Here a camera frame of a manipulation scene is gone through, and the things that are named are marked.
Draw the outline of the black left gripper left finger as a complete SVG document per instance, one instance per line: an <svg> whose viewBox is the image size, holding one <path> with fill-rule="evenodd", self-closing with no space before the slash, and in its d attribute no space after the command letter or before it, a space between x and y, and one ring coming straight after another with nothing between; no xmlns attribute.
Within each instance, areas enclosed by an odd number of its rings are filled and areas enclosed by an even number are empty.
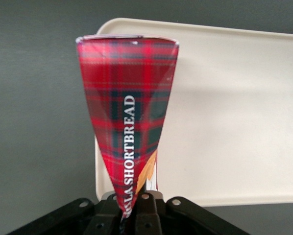
<svg viewBox="0 0 293 235"><path fill-rule="evenodd" d="M122 211L116 201L116 194L105 193L95 205L94 215L87 227L88 235L119 235Z"/></svg>

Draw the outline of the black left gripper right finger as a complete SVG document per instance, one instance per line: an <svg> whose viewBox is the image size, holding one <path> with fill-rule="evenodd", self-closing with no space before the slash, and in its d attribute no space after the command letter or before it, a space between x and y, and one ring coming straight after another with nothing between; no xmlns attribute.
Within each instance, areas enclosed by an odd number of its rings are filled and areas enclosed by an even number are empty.
<svg viewBox="0 0 293 235"><path fill-rule="evenodd" d="M164 235L157 202L163 200L162 193L148 190L139 194L135 208L136 235Z"/></svg>

